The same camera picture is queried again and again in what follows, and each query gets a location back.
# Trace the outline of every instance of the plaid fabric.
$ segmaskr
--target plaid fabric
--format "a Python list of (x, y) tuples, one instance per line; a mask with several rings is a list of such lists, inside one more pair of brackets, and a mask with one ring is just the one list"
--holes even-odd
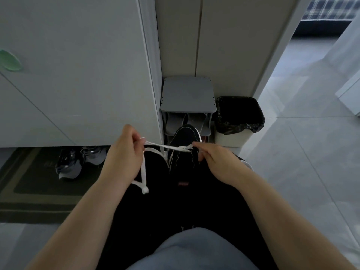
[(302, 21), (351, 21), (360, 8), (360, 0), (312, 0)]

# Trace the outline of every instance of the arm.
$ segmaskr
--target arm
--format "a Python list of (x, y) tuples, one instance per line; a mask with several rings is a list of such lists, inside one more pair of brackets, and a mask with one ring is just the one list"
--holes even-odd
[(330, 241), (298, 214), (265, 180), (228, 149), (194, 142), (220, 181), (238, 189), (246, 200), (280, 270), (356, 269)]
[(115, 210), (141, 167), (144, 142), (133, 127), (124, 127), (110, 147), (96, 183), (29, 263), (28, 270), (96, 268)]

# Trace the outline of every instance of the green leaf-shaped handle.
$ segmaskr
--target green leaf-shaped handle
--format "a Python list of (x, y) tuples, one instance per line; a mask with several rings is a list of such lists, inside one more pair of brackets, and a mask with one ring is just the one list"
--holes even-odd
[(21, 62), (10, 52), (0, 49), (0, 65), (6, 70), (16, 72), (22, 69)]

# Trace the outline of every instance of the shoe rack top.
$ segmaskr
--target shoe rack top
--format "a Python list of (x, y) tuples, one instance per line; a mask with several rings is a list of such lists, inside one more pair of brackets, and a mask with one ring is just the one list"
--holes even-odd
[(210, 78), (176, 76), (164, 79), (160, 111), (214, 113), (216, 104)]

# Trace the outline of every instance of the gray shoe rack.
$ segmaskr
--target gray shoe rack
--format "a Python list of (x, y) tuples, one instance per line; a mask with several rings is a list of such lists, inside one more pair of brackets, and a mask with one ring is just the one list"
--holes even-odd
[(183, 124), (193, 125), (201, 136), (209, 136), (215, 96), (208, 77), (176, 76), (164, 79), (160, 111), (164, 133), (173, 136)]

